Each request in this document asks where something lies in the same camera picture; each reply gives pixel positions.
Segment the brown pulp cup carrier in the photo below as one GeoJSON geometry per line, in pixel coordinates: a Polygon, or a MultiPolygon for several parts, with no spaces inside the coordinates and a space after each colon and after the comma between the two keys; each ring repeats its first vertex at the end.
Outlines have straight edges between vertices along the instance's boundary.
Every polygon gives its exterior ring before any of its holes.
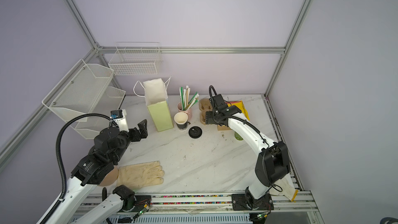
{"type": "Polygon", "coordinates": [[[200,122],[203,125],[206,125],[205,119],[206,119],[206,113],[212,111],[212,105],[210,103],[210,99],[203,98],[199,101],[199,110],[201,111],[200,113],[200,122]]]}

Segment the green paper coffee cup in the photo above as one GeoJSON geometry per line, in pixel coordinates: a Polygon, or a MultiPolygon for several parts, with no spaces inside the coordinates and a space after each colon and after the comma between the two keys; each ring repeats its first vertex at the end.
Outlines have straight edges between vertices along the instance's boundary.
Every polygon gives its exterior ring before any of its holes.
{"type": "Polygon", "coordinates": [[[237,132],[234,132],[234,137],[235,137],[238,141],[243,141],[243,140],[244,140],[237,132]]]}

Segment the black plastic cup lid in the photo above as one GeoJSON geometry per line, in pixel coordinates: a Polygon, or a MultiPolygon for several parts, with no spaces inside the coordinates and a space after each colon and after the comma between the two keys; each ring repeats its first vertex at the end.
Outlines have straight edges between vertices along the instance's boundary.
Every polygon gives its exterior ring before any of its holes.
{"type": "Polygon", "coordinates": [[[200,127],[193,126],[189,129],[188,134],[192,139],[198,139],[202,136],[203,131],[200,127]]]}

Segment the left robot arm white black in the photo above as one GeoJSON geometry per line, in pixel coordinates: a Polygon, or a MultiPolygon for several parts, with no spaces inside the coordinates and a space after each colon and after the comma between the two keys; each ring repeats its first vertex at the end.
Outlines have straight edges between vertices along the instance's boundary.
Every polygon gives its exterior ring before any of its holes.
{"type": "Polygon", "coordinates": [[[109,121],[109,126],[94,138],[94,145],[89,153],[83,157],[67,177],[61,154],[61,141],[66,129],[81,115],[67,122],[59,131],[56,139],[56,159],[61,175],[61,193],[52,206],[39,220],[40,224],[65,224],[83,200],[97,187],[105,177],[118,165],[125,151],[131,143],[147,138],[147,120],[138,123],[136,128],[128,128],[125,118],[116,118],[115,114],[98,117],[109,121]]]}

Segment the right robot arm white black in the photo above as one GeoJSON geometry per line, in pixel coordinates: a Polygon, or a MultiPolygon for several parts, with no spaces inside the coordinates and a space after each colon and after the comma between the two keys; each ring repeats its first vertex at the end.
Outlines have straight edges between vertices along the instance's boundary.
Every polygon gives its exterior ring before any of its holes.
{"type": "Polygon", "coordinates": [[[284,142],[275,142],[263,134],[237,106],[229,105],[221,94],[217,94],[213,86],[209,86],[209,97],[212,111],[206,113],[205,122],[229,127],[257,155],[256,177],[245,190],[247,207],[252,210],[262,208],[271,189],[291,201],[294,200],[297,190],[287,179],[291,172],[287,145],[284,142]]]}

